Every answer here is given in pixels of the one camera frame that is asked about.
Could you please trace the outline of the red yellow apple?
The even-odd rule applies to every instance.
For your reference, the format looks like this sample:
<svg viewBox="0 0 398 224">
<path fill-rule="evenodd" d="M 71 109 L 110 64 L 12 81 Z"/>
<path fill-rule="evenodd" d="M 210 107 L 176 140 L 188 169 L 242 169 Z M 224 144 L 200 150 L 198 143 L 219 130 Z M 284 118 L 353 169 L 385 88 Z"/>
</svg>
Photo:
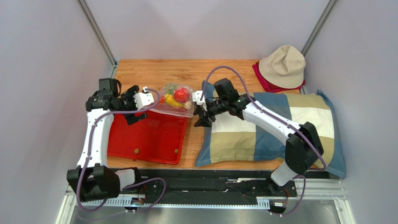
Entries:
<svg viewBox="0 0 398 224">
<path fill-rule="evenodd" d="M 190 95 L 190 91 L 185 87 L 178 87 L 173 93 L 174 99 L 179 103 L 185 103 L 189 101 Z"/>
</svg>

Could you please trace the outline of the clear zip top bag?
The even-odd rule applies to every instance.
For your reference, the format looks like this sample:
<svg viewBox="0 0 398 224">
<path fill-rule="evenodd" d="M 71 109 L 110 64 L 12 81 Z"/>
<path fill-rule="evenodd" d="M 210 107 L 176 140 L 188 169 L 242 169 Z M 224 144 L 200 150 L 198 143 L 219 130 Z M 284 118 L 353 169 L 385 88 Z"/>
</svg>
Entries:
<svg viewBox="0 0 398 224">
<path fill-rule="evenodd" d="M 160 91 L 159 103 L 150 111 L 178 117 L 193 117 L 194 89 L 188 85 L 168 83 Z"/>
</svg>

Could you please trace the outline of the orange carrot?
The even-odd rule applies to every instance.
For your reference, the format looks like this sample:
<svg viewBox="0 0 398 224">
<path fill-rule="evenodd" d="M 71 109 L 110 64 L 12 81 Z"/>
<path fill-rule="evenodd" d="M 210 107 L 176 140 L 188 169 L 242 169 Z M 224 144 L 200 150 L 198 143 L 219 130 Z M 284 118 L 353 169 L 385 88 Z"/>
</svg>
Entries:
<svg viewBox="0 0 398 224">
<path fill-rule="evenodd" d="M 167 94 L 164 94 L 159 99 L 159 104 L 164 104 L 166 102 Z"/>
</svg>

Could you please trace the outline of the yellow mango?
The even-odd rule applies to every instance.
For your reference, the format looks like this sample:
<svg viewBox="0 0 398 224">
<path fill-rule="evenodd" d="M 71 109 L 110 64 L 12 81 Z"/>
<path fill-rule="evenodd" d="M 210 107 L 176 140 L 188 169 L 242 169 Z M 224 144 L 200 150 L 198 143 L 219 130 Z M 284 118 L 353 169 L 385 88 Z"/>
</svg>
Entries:
<svg viewBox="0 0 398 224">
<path fill-rule="evenodd" d="M 184 107 L 183 103 L 178 102 L 172 95 L 167 94 L 166 104 L 174 107 Z"/>
</svg>

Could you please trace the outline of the white green cauliflower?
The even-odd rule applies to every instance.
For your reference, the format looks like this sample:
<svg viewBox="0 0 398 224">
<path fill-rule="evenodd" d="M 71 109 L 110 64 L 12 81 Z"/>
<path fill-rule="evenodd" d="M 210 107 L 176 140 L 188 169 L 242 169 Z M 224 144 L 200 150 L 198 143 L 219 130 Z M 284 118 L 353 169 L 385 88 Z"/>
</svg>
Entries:
<svg viewBox="0 0 398 224">
<path fill-rule="evenodd" d="M 168 84 L 166 84 L 166 86 L 165 86 L 165 94 L 170 94 L 170 95 L 173 95 L 174 94 L 174 91 L 176 90 L 178 88 L 178 85 L 177 84 L 174 84 L 174 83 L 168 83 Z"/>
</svg>

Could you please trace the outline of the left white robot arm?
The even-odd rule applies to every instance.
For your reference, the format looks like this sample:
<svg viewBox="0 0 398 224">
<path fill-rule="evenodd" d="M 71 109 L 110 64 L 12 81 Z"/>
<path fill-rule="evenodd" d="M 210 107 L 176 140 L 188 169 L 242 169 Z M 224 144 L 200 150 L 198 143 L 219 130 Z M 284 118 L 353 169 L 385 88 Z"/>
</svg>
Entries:
<svg viewBox="0 0 398 224">
<path fill-rule="evenodd" d="M 141 178 L 137 168 L 112 171 L 108 167 L 108 143 L 115 112 L 132 125 L 147 117 L 142 109 L 152 103 L 153 94 L 146 87 L 140 89 L 134 85 L 121 92 L 119 80 L 99 80 L 98 90 L 85 103 L 87 132 L 81 157 L 77 167 L 68 170 L 66 176 L 81 202 L 116 198 L 125 187 Z"/>
</svg>

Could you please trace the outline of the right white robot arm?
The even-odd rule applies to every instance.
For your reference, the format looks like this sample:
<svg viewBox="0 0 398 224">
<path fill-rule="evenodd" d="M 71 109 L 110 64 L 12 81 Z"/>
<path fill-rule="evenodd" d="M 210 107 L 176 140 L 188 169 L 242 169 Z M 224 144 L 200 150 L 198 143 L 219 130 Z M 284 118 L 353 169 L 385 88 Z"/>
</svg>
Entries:
<svg viewBox="0 0 398 224">
<path fill-rule="evenodd" d="M 214 85 L 218 97 L 205 98 L 204 91 L 192 93 L 194 115 L 199 117 L 195 127 L 211 127 L 216 115 L 228 112 L 232 116 L 250 122 L 275 136 L 285 146 L 284 162 L 266 179 L 271 194 L 284 190 L 286 184 L 304 175 L 324 153 L 314 124 L 300 124 L 271 111 L 248 93 L 239 94 L 231 81 L 223 78 Z"/>
</svg>

